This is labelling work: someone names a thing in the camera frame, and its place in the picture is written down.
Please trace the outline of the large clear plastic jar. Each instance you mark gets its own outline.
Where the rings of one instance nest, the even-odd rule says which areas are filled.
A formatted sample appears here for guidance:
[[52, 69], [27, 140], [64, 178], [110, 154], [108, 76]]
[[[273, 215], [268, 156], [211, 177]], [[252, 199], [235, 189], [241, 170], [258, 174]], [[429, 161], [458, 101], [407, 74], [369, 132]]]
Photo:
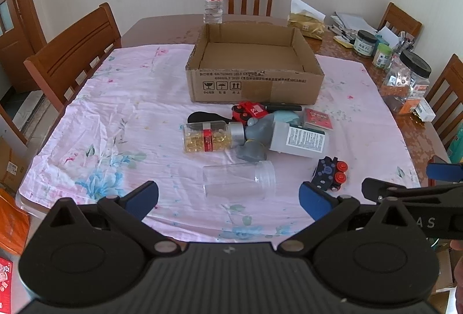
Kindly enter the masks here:
[[429, 88], [431, 67], [414, 52], [404, 50], [392, 59], [380, 94], [389, 110], [408, 114], [417, 108]]

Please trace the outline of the wooden chair near right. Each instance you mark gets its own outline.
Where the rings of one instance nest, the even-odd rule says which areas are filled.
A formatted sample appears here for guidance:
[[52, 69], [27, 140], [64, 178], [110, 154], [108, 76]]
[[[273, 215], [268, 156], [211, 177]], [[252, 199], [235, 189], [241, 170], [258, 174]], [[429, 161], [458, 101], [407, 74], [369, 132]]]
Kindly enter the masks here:
[[462, 124], [462, 79], [462, 60], [453, 54], [425, 96], [436, 115], [432, 125], [445, 149], [451, 145], [458, 133], [458, 127]]

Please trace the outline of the white plastic bottle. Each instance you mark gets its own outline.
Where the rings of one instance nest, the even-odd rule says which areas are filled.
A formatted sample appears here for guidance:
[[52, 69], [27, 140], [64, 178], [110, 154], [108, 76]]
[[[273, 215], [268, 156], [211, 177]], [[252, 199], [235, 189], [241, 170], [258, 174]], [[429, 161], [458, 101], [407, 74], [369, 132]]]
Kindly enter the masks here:
[[321, 159], [325, 156], [328, 135], [322, 130], [275, 122], [269, 149], [292, 156]]

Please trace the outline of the red card box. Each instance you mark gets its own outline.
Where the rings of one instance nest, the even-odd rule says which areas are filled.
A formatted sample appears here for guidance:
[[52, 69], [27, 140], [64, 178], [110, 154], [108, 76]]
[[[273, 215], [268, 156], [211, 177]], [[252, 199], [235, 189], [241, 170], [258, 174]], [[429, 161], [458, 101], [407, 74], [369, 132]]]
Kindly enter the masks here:
[[306, 108], [303, 111], [303, 119], [303, 125], [305, 128], [313, 128], [316, 130], [333, 130], [330, 116], [324, 112]]

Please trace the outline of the yellow capsule bottle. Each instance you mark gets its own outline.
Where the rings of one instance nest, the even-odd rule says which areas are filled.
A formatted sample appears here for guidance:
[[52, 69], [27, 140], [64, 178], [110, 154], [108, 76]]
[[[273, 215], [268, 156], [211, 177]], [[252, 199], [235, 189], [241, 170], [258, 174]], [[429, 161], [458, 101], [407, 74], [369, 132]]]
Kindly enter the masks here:
[[223, 121], [187, 123], [183, 126], [184, 151], [225, 151], [245, 143], [244, 126], [241, 123]]

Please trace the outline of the wooden chair at left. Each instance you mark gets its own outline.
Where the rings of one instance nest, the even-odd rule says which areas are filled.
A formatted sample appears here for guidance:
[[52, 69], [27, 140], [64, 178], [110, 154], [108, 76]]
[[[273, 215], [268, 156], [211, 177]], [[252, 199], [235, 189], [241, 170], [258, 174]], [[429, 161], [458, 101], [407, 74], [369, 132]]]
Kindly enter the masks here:
[[77, 94], [78, 77], [90, 78], [101, 63], [121, 46], [121, 35], [108, 3], [91, 13], [47, 43], [24, 66], [47, 97], [61, 112], [69, 100], [67, 92]]

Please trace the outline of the light blue round case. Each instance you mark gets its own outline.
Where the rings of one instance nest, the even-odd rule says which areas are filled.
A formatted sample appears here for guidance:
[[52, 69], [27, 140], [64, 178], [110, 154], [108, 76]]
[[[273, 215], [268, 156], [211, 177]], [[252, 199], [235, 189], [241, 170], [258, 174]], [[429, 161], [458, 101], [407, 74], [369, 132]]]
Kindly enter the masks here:
[[296, 127], [301, 125], [301, 117], [296, 112], [288, 110], [277, 110], [272, 114], [275, 122], [288, 123]]

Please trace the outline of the red toy train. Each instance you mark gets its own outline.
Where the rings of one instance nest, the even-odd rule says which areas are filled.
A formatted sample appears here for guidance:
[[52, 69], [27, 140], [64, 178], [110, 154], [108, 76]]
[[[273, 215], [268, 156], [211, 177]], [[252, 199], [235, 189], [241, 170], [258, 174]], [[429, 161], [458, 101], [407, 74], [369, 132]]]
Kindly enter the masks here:
[[268, 111], [261, 103], [242, 101], [231, 108], [232, 120], [247, 125], [250, 119], [262, 119]]

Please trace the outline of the grey toy figure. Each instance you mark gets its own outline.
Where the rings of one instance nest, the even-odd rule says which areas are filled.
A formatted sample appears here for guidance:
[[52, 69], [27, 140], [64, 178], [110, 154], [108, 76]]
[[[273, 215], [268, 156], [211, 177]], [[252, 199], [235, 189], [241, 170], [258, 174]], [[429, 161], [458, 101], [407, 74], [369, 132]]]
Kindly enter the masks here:
[[236, 148], [238, 159], [255, 163], [267, 159], [274, 130], [274, 116], [267, 114], [263, 118], [251, 118], [244, 130], [246, 141]]

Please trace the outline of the stack of white papers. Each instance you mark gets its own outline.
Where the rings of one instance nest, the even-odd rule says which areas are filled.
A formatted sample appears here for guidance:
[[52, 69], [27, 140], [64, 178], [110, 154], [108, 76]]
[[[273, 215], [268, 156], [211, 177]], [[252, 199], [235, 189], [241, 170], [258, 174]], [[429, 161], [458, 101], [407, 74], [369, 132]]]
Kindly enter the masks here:
[[364, 30], [373, 35], [377, 33], [376, 28], [369, 25], [363, 17], [358, 15], [334, 12], [330, 18], [340, 30], [349, 32]]

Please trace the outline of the pink floral tablecloth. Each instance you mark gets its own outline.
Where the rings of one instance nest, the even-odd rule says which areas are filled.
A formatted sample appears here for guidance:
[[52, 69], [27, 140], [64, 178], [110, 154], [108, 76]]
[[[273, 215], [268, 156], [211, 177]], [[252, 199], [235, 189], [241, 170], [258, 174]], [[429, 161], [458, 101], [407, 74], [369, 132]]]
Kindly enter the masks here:
[[197, 111], [232, 113], [229, 105], [191, 101], [191, 52], [190, 45], [151, 45], [111, 53], [32, 160], [20, 194], [45, 208], [64, 197], [93, 204], [154, 181], [159, 203], [145, 222], [169, 237], [279, 243], [311, 223], [298, 192], [324, 157], [343, 168], [341, 193], [356, 198], [365, 178], [418, 185], [399, 127], [360, 63], [319, 57], [315, 110], [329, 116], [331, 129], [287, 125], [282, 143], [293, 154], [259, 145], [267, 158], [249, 167], [240, 155], [251, 140], [187, 122]]

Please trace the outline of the black marker pen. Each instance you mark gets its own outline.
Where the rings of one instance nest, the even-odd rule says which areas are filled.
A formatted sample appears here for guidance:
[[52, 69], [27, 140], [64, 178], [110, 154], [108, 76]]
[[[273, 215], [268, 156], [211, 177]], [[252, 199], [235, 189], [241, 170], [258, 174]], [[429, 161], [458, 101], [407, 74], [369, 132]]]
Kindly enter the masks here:
[[301, 105], [286, 104], [286, 103], [262, 103], [262, 106], [269, 113], [276, 112], [276, 111], [292, 111], [292, 112], [302, 111]]

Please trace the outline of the black device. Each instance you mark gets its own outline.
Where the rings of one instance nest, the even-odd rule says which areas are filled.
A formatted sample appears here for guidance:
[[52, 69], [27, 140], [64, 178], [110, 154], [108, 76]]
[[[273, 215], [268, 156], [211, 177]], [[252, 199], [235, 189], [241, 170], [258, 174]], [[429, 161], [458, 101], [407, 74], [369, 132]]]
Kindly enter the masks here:
[[192, 112], [187, 119], [188, 123], [204, 123], [216, 121], [223, 121], [229, 124], [232, 122], [232, 119], [225, 118], [224, 116], [212, 112]]

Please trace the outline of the gold tissue pack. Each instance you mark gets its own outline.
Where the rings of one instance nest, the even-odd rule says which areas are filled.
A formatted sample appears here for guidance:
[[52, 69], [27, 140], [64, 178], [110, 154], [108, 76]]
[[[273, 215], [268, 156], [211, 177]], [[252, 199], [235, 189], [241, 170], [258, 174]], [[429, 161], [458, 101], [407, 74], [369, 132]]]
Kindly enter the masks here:
[[304, 37], [322, 40], [326, 15], [302, 0], [291, 0], [288, 25], [298, 28]]

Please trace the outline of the black lid glass jar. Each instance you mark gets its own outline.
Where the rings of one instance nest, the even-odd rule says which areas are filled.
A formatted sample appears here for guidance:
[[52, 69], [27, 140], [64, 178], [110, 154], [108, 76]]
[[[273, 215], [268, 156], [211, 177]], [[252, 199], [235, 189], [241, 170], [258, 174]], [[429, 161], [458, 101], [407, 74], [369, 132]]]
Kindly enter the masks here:
[[365, 30], [358, 30], [353, 50], [363, 57], [371, 57], [377, 43], [377, 37]]

